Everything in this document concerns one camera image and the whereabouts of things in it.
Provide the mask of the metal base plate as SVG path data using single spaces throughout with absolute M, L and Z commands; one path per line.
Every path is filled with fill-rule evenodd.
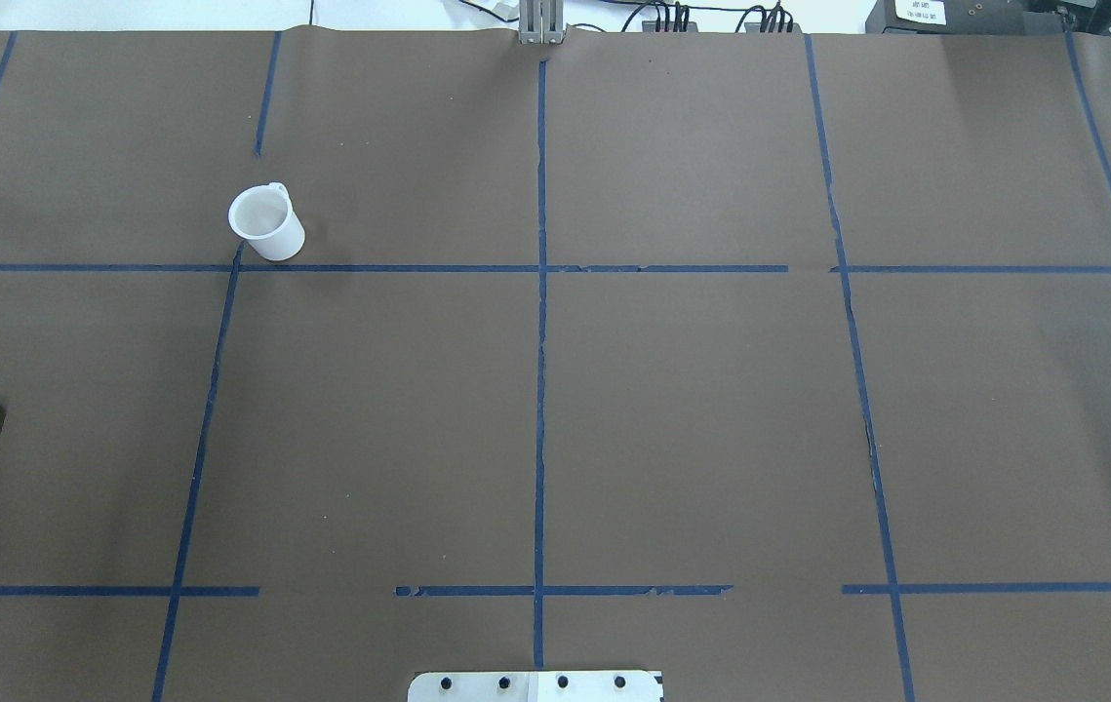
M 408 701 L 663 701 L 661 674 L 645 670 L 426 672 Z

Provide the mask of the brown paper table cover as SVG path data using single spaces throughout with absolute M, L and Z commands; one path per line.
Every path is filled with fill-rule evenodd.
M 1111 701 L 1111 37 L 0 32 L 0 701 Z

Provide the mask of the aluminium frame post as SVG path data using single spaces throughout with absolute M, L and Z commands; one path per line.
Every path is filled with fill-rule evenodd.
M 520 44 L 563 44 L 567 37 L 563 0 L 518 1 Z

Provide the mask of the white plastic cup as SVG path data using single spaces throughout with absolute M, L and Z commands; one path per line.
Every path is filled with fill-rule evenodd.
M 282 182 L 239 192 L 226 210 L 226 221 L 234 235 L 271 262 L 291 259 L 306 244 L 306 228 Z

